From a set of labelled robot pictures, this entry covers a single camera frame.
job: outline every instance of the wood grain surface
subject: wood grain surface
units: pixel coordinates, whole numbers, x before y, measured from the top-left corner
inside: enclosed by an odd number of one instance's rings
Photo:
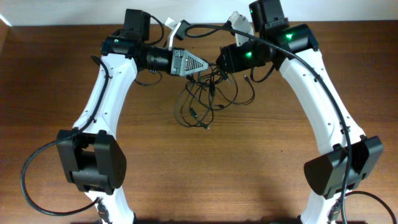
[[[384,153],[359,189],[380,196],[398,212],[398,27],[389,22],[310,22],[326,69],[341,99],[368,136],[378,135]],[[98,73],[90,60],[119,26],[11,27],[0,58],[0,223],[89,223],[95,208],[49,217],[28,206],[19,174],[26,158],[82,112]],[[152,26],[151,39],[160,35]],[[226,32],[176,45],[214,62]],[[270,65],[256,69],[263,76]],[[251,91],[242,74],[239,99]],[[141,81],[155,80],[149,72]],[[319,156],[310,123],[288,83],[275,72],[254,83],[256,99],[216,113],[210,130],[179,126],[174,104],[185,80],[165,76],[156,86],[133,84],[118,125],[127,157],[123,183],[138,218],[191,221],[273,220],[296,217],[310,187],[303,165]],[[224,89],[233,86],[224,85]],[[69,184],[55,148],[27,171],[27,187],[41,206],[56,211],[90,201]],[[347,199],[349,220],[391,223],[371,198]]]
[[[0,55],[7,39],[9,27],[0,19]]]

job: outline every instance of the power cord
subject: power cord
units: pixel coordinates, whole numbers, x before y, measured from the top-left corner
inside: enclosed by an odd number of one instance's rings
[[[357,195],[366,195],[368,197],[373,198],[374,200],[377,200],[388,211],[388,213],[391,216],[393,224],[397,224],[397,218],[394,215],[394,212],[392,212],[391,208],[383,200],[381,200],[381,198],[379,198],[378,196],[371,194],[369,192],[364,192],[364,191],[360,191],[360,190],[347,193],[346,196],[348,197],[350,195],[356,195],[356,194]]]
[[[254,80],[254,67],[252,67],[252,68],[250,69],[250,79],[251,79],[253,82],[255,82],[255,83],[264,82],[264,81],[272,74],[272,72],[273,72],[274,70],[275,70],[275,65],[272,65],[271,68],[269,69],[269,71],[267,72],[267,74],[265,75],[264,78],[262,78],[262,79],[260,79],[260,80],[258,80],[258,81],[255,81],[255,80]]]
[[[211,35],[211,34],[214,34],[214,33],[217,32],[217,31],[218,31],[217,29],[214,29],[214,30],[212,30],[212,31],[210,31],[210,32],[207,32],[207,33],[205,33],[205,34],[192,35],[192,34],[185,33],[185,35],[186,35],[187,37],[190,37],[190,38],[201,38],[201,37],[207,37],[207,36],[209,36],[209,35]]]
[[[141,72],[141,71],[143,71],[143,69],[142,70],[138,70],[136,76],[138,76],[139,72]],[[134,82],[136,82],[140,86],[154,86],[154,85],[158,84],[160,81],[162,81],[162,78],[163,78],[163,75],[162,75],[161,72],[157,72],[157,73],[159,74],[159,79],[156,82],[154,82],[154,83],[143,83],[141,81],[138,81],[137,78],[134,79]]]
[[[38,148],[35,152],[33,152],[33,153],[28,157],[28,159],[25,161],[24,166],[22,167],[22,170],[21,170],[20,182],[21,182],[22,194],[24,195],[24,197],[25,197],[27,203],[28,203],[32,208],[34,208],[34,209],[36,209],[37,211],[39,211],[39,212],[41,212],[41,213],[43,213],[43,214],[46,214],[46,215],[53,215],[53,216],[67,216],[67,215],[73,215],[73,214],[76,214],[76,213],[79,213],[79,212],[83,212],[83,211],[85,211],[85,210],[91,208],[92,206],[94,206],[96,203],[98,203],[98,202],[100,201],[100,198],[96,198],[96,199],[95,199],[92,203],[90,203],[89,205],[87,205],[87,206],[85,206],[85,207],[83,207],[83,208],[77,209],[77,210],[73,210],[73,211],[69,211],[69,212],[53,212],[53,211],[50,211],[50,210],[47,210],[47,209],[44,209],[44,208],[38,206],[38,205],[31,199],[31,197],[30,197],[29,194],[27,193],[26,183],[25,183],[25,174],[26,174],[26,170],[27,170],[27,168],[28,168],[30,162],[32,162],[32,160],[33,160],[37,155],[39,155],[39,153],[43,152],[44,150],[46,150],[46,149],[48,149],[49,147],[54,146],[54,145],[56,145],[56,144],[58,144],[58,143],[61,143],[61,142],[63,142],[63,141],[69,140],[69,139],[73,139],[73,138],[76,137],[77,135],[81,134],[81,133],[91,124],[91,122],[94,121],[94,117],[96,116],[96,114],[97,114],[97,112],[98,112],[98,109],[100,108],[100,104],[101,104],[101,102],[102,102],[102,99],[103,99],[104,94],[105,94],[106,87],[107,87],[107,85],[108,85],[108,81],[109,81],[109,71],[108,71],[108,68],[106,68],[106,65],[104,64],[104,62],[103,62],[100,58],[98,58],[97,56],[92,55],[92,56],[91,56],[91,59],[93,59],[93,61],[94,61],[97,65],[101,65],[101,66],[103,67],[103,69],[104,69],[104,71],[105,71],[105,82],[104,82],[104,85],[103,85],[103,87],[102,87],[101,93],[99,94],[98,101],[97,101],[97,103],[96,103],[96,105],[95,105],[95,108],[94,108],[94,110],[93,110],[93,113],[91,114],[91,116],[90,116],[90,118],[88,119],[87,123],[86,123],[83,127],[81,127],[76,133],[71,134],[71,135],[69,135],[69,136],[67,136],[67,137],[65,137],[65,138],[62,138],[62,139],[58,139],[58,140],[49,142],[49,143],[45,144],[44,146]]]
[[[160,36],[159,40],[156,40],[156,41],[153,41],[151,43],[148,43],[148,45],[152,46],[152,45],[155,45],[155,44],[157,44],[157,43],[159,43],[160,41],[163,40],[163,37],[164,37],[164,26],[163,26],[163,23],[160,22],[156,17],[154,17],[152,15],[150,15],[150,17],[153,18],[160,25],[160,28],[162,29],[162,35]]]
[[[251,84],[249,78],[246,75],[243,75],[243,78],[247,81],[247,83],[250,85],[250,88],[252,90],[252,96],[250,97],[250,99],[248,99],[248,100],[246,100],[244,102],[235,102],[235,100],[229,100],[229,99],[227,99],[227,97],[224,96],[223,92],[218,87],[216,87],[216,89],[221,93],[221,96],[223,96],[223,98],[226,101],[230,102],[230,104],[234,104],[234,105],[249,105],[249,104],[251,104],[254,101],[254,98],[256,97],[256,92],[254,91],[254,87]]]
[[[293,54],[292,52],[289,52],[288,50],[283,49],[282,47],[279,47],[275,44],[273,44],[272,42],[269,42],[267,40],[258,38],[256,36],[247,34],[245,32],[242,32],[240,30],[235,30],[235,29],[231,29],[228,27],[223,27],[223,26],[214,26],[214,25],[207,25],[207,24],[197,24],[197,25],[192,25],[189,26],[185,29],[185,35],[189,37],[188,31],[195,29],[195,28],[208,28],[208,29],[214,29],[214,30],[224,30],[227,32],[231,32],[231,33],[236,33],[245,37],[248,37],[249,39],[253,39],[253,40],[257,40],[259,42],[262,42],[263,44],[266,44],[270,47],[275,48],[276,50],[292,57],[295,58],[296,60],[298,60],[302,65],[304,65],[304,67],[306,67],[312,74],[313,76],[316,78],[316,80],[319,82],[319,84],[321,84],[322,88],[324,89],[324,91],[326,92],[326,94],[328,95],[331,103],[333,104],[333,107],[335,108],[338,117],[340,119],[341,125],[343,126],[343,132],[344,135],[346,137],[346,141],[347,141],[347,164],[346,164],[346,169],[345,169],[345,175],[343,177],[343,185],[341,188],[341,217],[343,220],[343,224],[347,224],[347,220],[346,220],[346,214],[345,214],[345,197],[346,197],[346,190],[347,190],[347,182],[348,182],[348,176],[349,176],[349,170],[351,168],[351,162],[352,162],[352,145],[351,145],[351,139],[349,138],[349,132],[348,132],[348,127],[347,124],[345,122],[343,113],[341,112],[335,98],[333,97],[333,95],[331,94],[329,88],[326,86],[325,82],[323,81],[322,77],[314,70],[314,68],[312,68],[305,60],[303,60],[302,58],[300,58],[299,56]]]

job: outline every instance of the black bracket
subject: black bracket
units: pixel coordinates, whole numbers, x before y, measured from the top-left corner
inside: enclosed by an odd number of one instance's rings
[[[306,162],[304,174],[311,189],[326,199],[341,191],[345,174],[346,148],[337,145],[333,152]],[[348,189],[358,188],[359,183],[367,178],[383,152],[379,137],[362,137],[352,145],[352,163],[348,176]]]
[[[78,130],[60,130],[57,139],[67,137]],[[89,145],[94,152],[85,151]],[[63,171],[69,183],[79,191],[95,190],[113,194],[126,175],[126,157],[112,135],[106,131],[98,134],[81,133],[73,139],[57,144]]]

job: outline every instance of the white wall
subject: white wall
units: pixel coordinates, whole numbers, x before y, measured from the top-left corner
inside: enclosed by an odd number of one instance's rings
[[[225,22],[233,11],[250,18],[254,0],[0,0],[0,14],[14,26],[122,24],[126,8],[165,21]],[[290,21],[398,19],[398,0],[281,0]]]

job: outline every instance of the cable connector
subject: cable connector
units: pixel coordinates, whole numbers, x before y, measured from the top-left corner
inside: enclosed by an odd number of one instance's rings
[[[243,78],[244,78],[246,81],[250,82],[250,79],[249,79],[249,77],[248,77],[247,75],[243,75]]]
[[[214,96],[216,95],[216,87],[214,86],[214,84],[211,84],[211,85],[209,86],[209,89],[210,89],[210,95],[211,95],[211,97],[214,97]]]
[[[334,206],[332,206],[329,215],[328,215],[328,223],[331,223],[333,221],[336,221],[337,218],[340,215],[340,210],[341,210],[341,202],[340,200],[336,200],[336,203]]]
[[[223,80],[226,80],[228,83],[231,83],[231,80],[229,80],[228,74],[222,70],[220,70],[220,72],[221,72],[221,76],[223,77]]]
[[[186,78],[187,78],[187,80],[190,80],[191,82],[195,81],[195,79],[193,78],[192,75],[187,75]]]
[[[200,126],[202,126],[204,129],[210,129],[209,126],[203,122],[200,122]]]
[[[199,117],[198,114],[195,112],[195,110],[193,108],[189,108],[189,113],[195,119],[197,119]]]

